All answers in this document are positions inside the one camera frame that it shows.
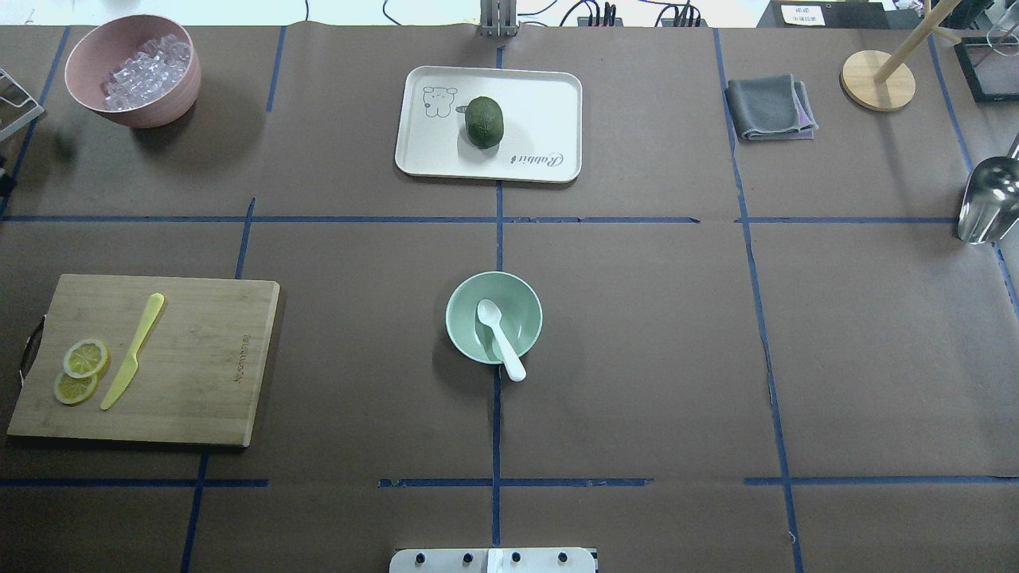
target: spoon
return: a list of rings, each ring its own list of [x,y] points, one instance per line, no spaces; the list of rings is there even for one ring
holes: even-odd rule
[[[499,326],[499,320],[501,319],[502,311],[499,310],[499,307],[495,306],[495,303],[488,299],[482,299],[478,303],[478,320],[492,329],[492,333],[495,334],[495,342],[499,347],[499,352],[502,354],[502,364],[506,367],[506,374],[509,374],[511,380],[519,382],[527,376],[527,372],[524,370],[524,365],[521,363],[520,357],[517,356],[517,351],[509,344],[509,338],[506,338],[505,332]]]
[[[1008,157],[990,157],[973,168],[959,212],[959,239],[971,245],[1001,241],[1019,219],[1019,136]]]

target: white floor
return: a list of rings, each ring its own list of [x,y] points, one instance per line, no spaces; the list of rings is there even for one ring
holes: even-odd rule
[[[694,5],[713,28],[753,28],[768,0],[697,0]],[[880,1],[886,9],[893,0]],[[333,24],[391,24],[382,14],[383,0],[308,0],[310,19]],[[535,12],[552,0],[518,0],[518,12]],[[575,0],[557,0],[539,16],[522,17],[558,25]],[[661,5],[642,0],[615,0],[616,15],[628,27],[654,24]],[[478,21],[479,0],[388,0],[386,12],[405,24]],[[305,19],[304,0],[0,0],[0,24],[99,24],[138,13],[154,13],[179,23],[200,25],[279,25]],[[573,15],[586,15],[580,7]],[[570,18],[576,25],[576,19]]]

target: bowl of ice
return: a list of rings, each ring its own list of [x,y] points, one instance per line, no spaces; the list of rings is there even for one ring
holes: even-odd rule
[[[77,103],[111,121],[157,127],[195,104],[202,66],[183,27],[139,14],[87,34],[67,57],[64,83]]]

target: wooden cutting board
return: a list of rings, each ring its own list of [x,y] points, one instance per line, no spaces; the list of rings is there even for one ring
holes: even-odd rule
[[[166,303],[130,385],[104,412],[99,404],[153,293]],[[62,275],[7,433],[247,447],[278,297],[271,280]],[[65,406],[53,383],[83,338],[106,343],[109,363],[90,399]]]

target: knife handle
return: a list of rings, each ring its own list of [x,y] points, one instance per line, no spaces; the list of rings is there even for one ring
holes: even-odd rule
[[[160,293],[153,293],[149,297],[149,302],[145,303],[145,310],[142,312],[142,319],[138,321],[138,330],[135,331],[135,338],[130,342],[130,347],[127,348],[127,354],[138,354],[140,348],[142,348],[142,343],[145,342],[145,337],[149,334],[149,330],[152,329],[152,325],[156,322],[156,317],[159,316],[159,311],[163,308],[163,303],[166,302],[166,297]]]

